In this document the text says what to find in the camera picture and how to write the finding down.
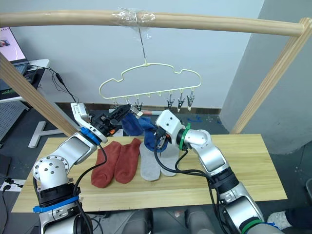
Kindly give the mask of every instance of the wooden table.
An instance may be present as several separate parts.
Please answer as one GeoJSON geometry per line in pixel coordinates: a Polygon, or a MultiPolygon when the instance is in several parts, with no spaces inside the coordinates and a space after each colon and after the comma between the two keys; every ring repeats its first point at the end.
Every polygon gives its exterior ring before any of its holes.
{"type": "MultiPolygon", "coordinates": [[[[111,137],[108,143],[115,140],[124,145],[132,139],[111,137]]],[[[213,135],[212,139],[255,201],[287,199],[261,135],[213,135]]],[[[49,138],[38,158],[52,153],[65,140],[49,138]]],[[[69,177],[75,181],[83,171],[95,164],[96,158],[95,152],[82,164],[74,166],[69,177]]],[[[198,157],[190,151],[180,168],[201,169],[201,165],[198,157]]],[[[31,172],[12,212],[32,212],[32,208],[38,205],[32,177],[31,172]]],[[[113,179],[107,188],[99,189],[91,184],[90,177],[91,172],[79,184],[86,212],[211,204],[205,178],[178,174],[174,177],[161,175],[157,181],[146,181],[140,176],[140,160],[136,175],[128,184],[120,184],[113,179]]]]}

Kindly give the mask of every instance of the floor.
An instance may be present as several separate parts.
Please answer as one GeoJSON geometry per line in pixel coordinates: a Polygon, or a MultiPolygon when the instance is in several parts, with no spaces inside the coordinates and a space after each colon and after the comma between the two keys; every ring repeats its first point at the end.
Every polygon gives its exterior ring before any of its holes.
{"type": "MultiPolygon", "coordinates": [[[[69,116],[72,117],[70,111],[65,110],[69,116]]],[[[94,114],[99,114],[99,111],[93,111],[94,114]]],[[[178,118],[184,124],[190,122],[194,129],[206,129],[211,134],[228,134],[223,127],[217,115],[187,115],[179,114],[178,118]]],[[[34,164],[39,152],[44,146],[47,136],[41,138],[38,146],[33,149],[27,148],[31,139],[33,131],[36,128],[38,121],[45,120],[36,110],[31,109],[25,112],[22,117],[16,122],[14,127],[4,139],[4,145],[0,149],[0,154],[10,156],[12,158],[11,168],[9,170],[9,177],[13,179],[26,179],[32,165],[34,164]]],[[[47,123],[46,130],[54,129],[54,126],[47,123]]],[[[64,137],[63,134],[54,135],[53,137],[64,137]]],[[[312,142],[303,146],[299,150],[287,155],[271,155],[272,161],[276,167],[278,175],[282,181],[287,200],[279,201],[265,201],[258,202],[260,209],[265,218],[272,212],[282,211],[291,207],[302,207],[311,205],[308,194],[305,190],[305,182],[312,177],[312,142]]],[[[12,209],[18,193],[6,192],[6,203],[9,210],[12,209]]],[[[0,232],[3,229],[5,212],[3,201],[0,202],[0,232]]],[[[212,206],[204,205],[203,210],[211,218],[211,221],[216,229],[217,234],[221,234],[217,219],[214,216],[212,206]]],[[[153,209],[154,214],[154,233],[155,234],[187,234],[188,230],[184,225],[184,211],[187,207],[167,207],[153,209]]],[[[105,234],[120,234],[122,229],[132,214],[133,211],[118,211],[112,212],[112,215],[107,218],[101,218],[100,215],[95,219],[99,220],[105,234]]],[[[34,226],[39,225],[39,217],[35,213],[10,213],[8,224],[4,234],[30,234],[34,226]]],[[[100,234],[101,230],[97,227],[94,230],[95,234],[100,234]]],[[[286,234],[312,234],[312,231],[297,230],[295,228],[288,228],[284,230],[286,234]]]]}

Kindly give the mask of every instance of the gray wall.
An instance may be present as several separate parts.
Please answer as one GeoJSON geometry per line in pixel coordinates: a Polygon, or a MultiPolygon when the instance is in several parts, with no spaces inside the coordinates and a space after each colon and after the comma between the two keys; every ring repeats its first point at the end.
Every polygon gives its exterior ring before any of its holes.
{"type": "MultiPolygon", "coordinates": [[[[175,12],[257,18],[263,0],[0,0],[2,12],[136,8],[155,12],[175,12]]],[[[116,26],[37,26],[12,28],[29,59],[50,59],[68,88],[83,102],[112,103],[98,94],[99,85],[119,78],[130,67],[144,63],[138,34],[131,28],[116,26]]],[[[148,62],[168,63],[177,70],[188,68],[203,77],[195,90],[193,107],[221,108],[244,54],[250,34],[202,30],[150,28],[145,39],[148,62]]],[[[51,80],[42,87],[53,101],[70,102],[51,80]]],[[[109,97],[197,85],[194,75],[174,75],[170,68],[148,67],[129,73],[123,83],[109,85],[109,97]]],[[[167,105],[169,94],[143,97],[144,105],[167,105]]],[[[175,103],[179,91],[174,92],[175,103]]]]}
{"type": "MultiPolygon", "coordinates": [[[[299,22],[312,16],[310,0],[265,0],[260,19],[299,22]]],[[[230,130],[284,47],[288,37],[252,35],[220,117],[230,130]]],[[[270,153],[292,152],[312,140],[312,39],[242,133],[261,133],[270,153]]]]}

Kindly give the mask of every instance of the blue ring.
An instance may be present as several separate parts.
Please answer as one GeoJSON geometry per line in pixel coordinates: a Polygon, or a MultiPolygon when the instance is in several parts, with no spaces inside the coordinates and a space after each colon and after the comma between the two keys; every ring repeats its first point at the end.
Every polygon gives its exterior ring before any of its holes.
{"type": "Polygon", "coordinates": [[[81,133],[89,137],[96,145],[100,145],[98,138],[89,129],[81,127],[81,133]]]}
{"type": "Polygon", "coordinates": [[[50,211],[50,210],[56,209],[58,207],[67,205],[67,204],[72,203],[72,202],[77,201],[77,200],[79,200],[79,196],[74,196],[74,197],[72,197],[70,199],[67,199],[65,201],[61,201],[61,202],[59,202],[57,204],[54,204],[52,206],[47,206],[47,207],[35,206],[33,208],[33,211],[34,212],[46,212],[46,211],[50,211]]]}

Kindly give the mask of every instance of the red sock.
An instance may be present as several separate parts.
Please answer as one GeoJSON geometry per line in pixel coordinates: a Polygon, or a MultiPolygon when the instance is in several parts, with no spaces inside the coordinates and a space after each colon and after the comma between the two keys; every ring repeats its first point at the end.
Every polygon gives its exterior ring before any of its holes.
{"type": "Polygon", "coordinates": [[[115,166],[115,179],[119,183],[129,183],[136,174],[141,141],[134,138],[128,145],[122,145],[115,166]]]}
{"type": "MultiPolygon", "coordinates": [[[[104,148],[107,155],[107,162],[93,169],[91,174],[91,183],[98,188],[105,188],[112,181],[114,168],[119,157],[121,144],[113,141],[104,148]]],[[[105,157],[101,149],[97,151],[96,165],[104,162],[105,157]]]]}

